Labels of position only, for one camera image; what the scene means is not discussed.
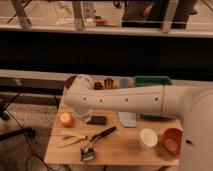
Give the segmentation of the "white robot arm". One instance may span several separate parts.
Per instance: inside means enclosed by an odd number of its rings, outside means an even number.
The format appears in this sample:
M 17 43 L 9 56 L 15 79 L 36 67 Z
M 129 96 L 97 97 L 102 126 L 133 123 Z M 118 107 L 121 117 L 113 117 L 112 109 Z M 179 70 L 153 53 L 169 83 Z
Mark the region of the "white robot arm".
M 94 109 L 177 118 L 183 128 L 179 171 L 213 169 L 213 87 L 154 85 L 96 90 L 93 79 L 78 75 L 64 102 L 84 120 Z

